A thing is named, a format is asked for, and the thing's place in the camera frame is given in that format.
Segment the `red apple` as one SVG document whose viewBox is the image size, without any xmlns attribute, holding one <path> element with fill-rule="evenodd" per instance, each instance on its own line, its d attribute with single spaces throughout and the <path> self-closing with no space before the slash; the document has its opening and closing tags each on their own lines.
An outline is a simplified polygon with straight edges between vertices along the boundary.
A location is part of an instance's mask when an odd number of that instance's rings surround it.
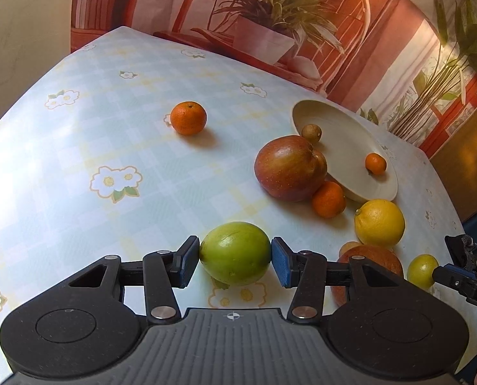
<svg viewBox="0 0 477 385">
<path fill-rule="evenodd" d="M 270 196 L 299 202 L 311 197 L 324 183 L 327 161 L 302 136 L 282 136 L 258 151 L 254 174 Z"/>
<path fill-rule="evenodd" d="M 397 258 L 397 255 L 392 253 L 389 249 L 374 245 L 361 244 L 361 246 L 350 249 L 339 257 L 338 262 L 348 263 L 349 258 L 353 255 L 362 255 L 383 266 L 385 269 L 390 270 L 392 273 L 401 277 L 404 276 L 404 270 L 400 260 Z"/>
</svg>

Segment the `small brown longan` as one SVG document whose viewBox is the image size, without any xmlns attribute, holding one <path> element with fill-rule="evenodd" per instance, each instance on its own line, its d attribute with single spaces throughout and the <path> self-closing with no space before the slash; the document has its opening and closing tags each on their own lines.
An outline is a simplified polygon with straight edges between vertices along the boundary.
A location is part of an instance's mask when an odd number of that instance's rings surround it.
<svg viewBox="0 0 477 385">
<path fill-rule="evenodd" d="M 322 136 L 322 130 L 317 124 L 307 124 L 301 130 L 301 136 L 311 144 L 318 143 Z"/>
</svg>

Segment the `wooden headboard panel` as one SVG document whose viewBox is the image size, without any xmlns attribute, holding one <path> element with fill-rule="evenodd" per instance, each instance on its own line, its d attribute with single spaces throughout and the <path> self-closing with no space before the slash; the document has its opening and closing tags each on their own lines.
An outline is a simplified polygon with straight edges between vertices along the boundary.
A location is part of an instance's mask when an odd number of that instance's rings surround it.
<svg viewBox="0 0 477 385">
<path fill-rule="evenodd" d="M 461 221 L 477 213 L 477 109 L 431 158 Z"/>
</svg>

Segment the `tiny mandarin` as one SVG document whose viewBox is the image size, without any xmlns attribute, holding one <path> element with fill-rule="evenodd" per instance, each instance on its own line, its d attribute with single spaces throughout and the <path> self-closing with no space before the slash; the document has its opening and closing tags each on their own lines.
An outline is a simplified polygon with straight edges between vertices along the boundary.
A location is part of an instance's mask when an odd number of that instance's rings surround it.
<svg viewBox="0 0 477 385">
<path fill-rule="evenodd" d="M 387 162 L 384 157 L 378 153 L 372 152 L 365 157 L 364 166 L 373 175 L 384 175 L 387 168 Z"/>
</svg>

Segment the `yellow lemon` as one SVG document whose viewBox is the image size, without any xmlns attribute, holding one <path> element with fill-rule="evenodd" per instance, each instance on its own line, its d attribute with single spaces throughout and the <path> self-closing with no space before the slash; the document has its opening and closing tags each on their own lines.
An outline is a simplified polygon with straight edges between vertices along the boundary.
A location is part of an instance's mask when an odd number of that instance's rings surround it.
<svg viewBox="0 0 477 385">
<path fill-rule="evenodd" d="M 394 202 L 375 199 L 356 210 L 354 229 L 362 244 L 392 249 L 405 233 L 406 220 Z"/>
</svg>

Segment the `large green fruit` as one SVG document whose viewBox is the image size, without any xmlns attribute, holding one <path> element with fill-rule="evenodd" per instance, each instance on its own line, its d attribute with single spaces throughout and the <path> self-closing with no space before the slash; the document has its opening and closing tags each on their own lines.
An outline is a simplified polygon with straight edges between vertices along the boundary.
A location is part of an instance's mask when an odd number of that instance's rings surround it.
<svg viewBox="0 0 477 385">
<path fill-rule="evenodd" d="M 199 260 L 217 282 L 243 286 L 261 279 L 272 258 L 265 232 L 246 222 L 231 222 L 211 230 L 199 246 Z"/>
</svg>

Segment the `printed room backdrop cloth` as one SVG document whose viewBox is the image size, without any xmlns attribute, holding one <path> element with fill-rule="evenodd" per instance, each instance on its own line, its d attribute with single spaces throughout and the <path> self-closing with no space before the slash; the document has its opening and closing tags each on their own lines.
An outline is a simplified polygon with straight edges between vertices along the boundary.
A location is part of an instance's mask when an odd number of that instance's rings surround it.
<svg viewBox="0 0 477 385">
<path fill-rule="evenodd" d="M 120 26 L 318 92 L 428 156 L 477 109 L 477 0 L 72 0 L 74 49 Z"/>
</svg>

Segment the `cream round plate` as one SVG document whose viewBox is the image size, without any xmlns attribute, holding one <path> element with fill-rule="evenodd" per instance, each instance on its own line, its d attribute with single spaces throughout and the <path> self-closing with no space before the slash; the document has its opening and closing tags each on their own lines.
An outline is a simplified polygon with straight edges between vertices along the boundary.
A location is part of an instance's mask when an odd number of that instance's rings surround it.
<svg viewBox="0 0 477 385">
<path fill-rule="evenodd" d="M 303 100 L 293 106 L 291 118 L 297 133 L 307 124 L 321 128 L 316 148 L 327 160 L 329 178 L 341 185 L 346 197 L 356 202 L 396 198 L 398 180 L 394 166 L 387 162 L 385 173 L 379 176 L 365 167 L 369 154 L 383 156 L 384 152 L 373 134 L 353 116 L 330 103 Z"/>
</svg>

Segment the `floral checked tablecloth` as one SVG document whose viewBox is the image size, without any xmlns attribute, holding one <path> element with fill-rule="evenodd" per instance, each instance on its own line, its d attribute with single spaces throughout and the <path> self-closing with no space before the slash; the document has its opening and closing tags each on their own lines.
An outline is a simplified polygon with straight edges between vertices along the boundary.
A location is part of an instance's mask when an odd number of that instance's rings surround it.
<svg viewBox="0 0 477 385">
<path fill-rule="evenodd" d="M 314 93 L 246 64 L 129 28 L 67 56 L 0 120 L 0 324 L 21 303 L 104 255 L 137 261 L 230 221 L 336 257 L 349 205 L 330 221 L 278 202 L 253 163 L 293 131 Z M 207 113 L 182 136 L 170 113 Z M 9 366 L 0 349 L 0 382 Z"/>
</svg>

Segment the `small mandarin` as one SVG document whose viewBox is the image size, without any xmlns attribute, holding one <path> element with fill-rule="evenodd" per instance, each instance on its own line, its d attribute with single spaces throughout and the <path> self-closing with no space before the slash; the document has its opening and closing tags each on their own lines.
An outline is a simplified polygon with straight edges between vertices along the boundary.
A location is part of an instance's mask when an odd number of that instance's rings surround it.
<svg viewBox="0 0 477 385">
<path fill-rule="evenodd" d="M 170 113 L 174 130 L 182 136 L 194 136 L 204 130 L 207 121 L 205 109 L 195 102 L 177 104 Z"/>
<path fill-rule="evenodd" d="M 325 181 L 312 198 L 313 210 L 324 219 L 331 219 L 341 214 L 346 208 L 346 198 L 342 188 Z"/>
</svg>

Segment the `small green lime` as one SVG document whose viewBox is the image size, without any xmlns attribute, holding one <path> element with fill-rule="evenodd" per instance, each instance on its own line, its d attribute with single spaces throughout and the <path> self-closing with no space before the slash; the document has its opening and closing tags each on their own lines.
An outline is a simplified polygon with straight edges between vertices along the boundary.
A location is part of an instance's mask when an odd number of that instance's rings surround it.
<svg viewBox="0 0 477 385">
<path fill-rule="evenodd" d="M 433 255 L 418 255 L 411 261 L 406 279 L 418 288 L 428 290 L 434 284 L 432 274 L 438 266 L 439 262 Z"/>
</svg>

